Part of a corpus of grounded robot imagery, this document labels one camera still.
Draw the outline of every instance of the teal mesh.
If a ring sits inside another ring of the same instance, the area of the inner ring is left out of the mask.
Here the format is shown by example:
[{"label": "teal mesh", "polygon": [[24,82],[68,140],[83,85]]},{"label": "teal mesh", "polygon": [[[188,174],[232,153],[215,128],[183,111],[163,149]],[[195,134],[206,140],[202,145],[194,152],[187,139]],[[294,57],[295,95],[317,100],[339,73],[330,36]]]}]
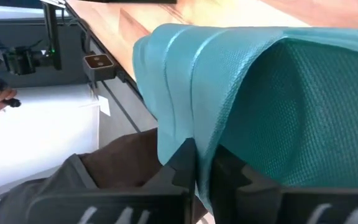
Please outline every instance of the teal mesh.
[{"label": "teal mesh", "polygon": [[195,139],[210,211],[218,144],[283,185],[358,187],[358,30],[165,24],[133,63],[158,158]]}]

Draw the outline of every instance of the wooden desk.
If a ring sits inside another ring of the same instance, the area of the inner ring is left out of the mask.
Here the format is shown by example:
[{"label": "wooden desk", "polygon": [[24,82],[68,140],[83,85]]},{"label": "wooden desk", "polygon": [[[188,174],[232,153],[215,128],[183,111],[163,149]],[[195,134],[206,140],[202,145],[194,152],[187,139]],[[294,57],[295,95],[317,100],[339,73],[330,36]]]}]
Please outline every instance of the wooden desk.
[{"label": "wooden desk", "polygon": [[178,0],[176,5],[67,2],[134,80],[132,46],[164,23],[358,28],[358,0]]}]

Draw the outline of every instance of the white paper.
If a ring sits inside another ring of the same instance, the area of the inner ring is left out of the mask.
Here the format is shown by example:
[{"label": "white paper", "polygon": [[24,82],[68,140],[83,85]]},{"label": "white paper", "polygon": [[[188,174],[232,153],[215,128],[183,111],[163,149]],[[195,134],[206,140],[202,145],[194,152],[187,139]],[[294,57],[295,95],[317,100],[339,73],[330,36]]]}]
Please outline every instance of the white paper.
[{"label": "white paper", "polygon": [[100,111],[102,111],[107,116],[111,116],[109,100],[103,96],[98,96],[98,98],[99,98]]}]

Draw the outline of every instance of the gray fabric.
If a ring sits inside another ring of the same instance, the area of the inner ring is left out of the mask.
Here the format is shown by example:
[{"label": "gray fabric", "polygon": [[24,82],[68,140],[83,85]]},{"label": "gray fabric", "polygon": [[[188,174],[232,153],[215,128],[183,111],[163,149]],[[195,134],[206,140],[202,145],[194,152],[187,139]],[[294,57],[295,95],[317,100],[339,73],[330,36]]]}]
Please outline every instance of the gray fabric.
[{"label": "gray fabric", "polygon": [[25,223],[33,199],[62,189],[95,189],[96,184],[77,155],[70,156],[51,177],[24,182],[0,197],[0,224]]}]

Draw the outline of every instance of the person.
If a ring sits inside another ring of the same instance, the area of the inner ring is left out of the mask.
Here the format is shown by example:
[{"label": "person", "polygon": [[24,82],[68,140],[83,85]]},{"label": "person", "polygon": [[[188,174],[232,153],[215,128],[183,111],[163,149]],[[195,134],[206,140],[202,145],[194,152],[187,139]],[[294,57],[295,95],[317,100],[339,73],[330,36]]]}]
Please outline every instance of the person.
[{"label": "person", "polygon": [[[8,88],[0,92],[3,99],[15,97]],[[141,187],[162,167],[157,157],[157,128],[122,136],[92,153],[74,154],[50,177],[20,184],[0,195],[0,224],[26,223],[25,212],[39,195],[61,189],[120,189]],[[206,214],[196,199],[193,220]]]}]

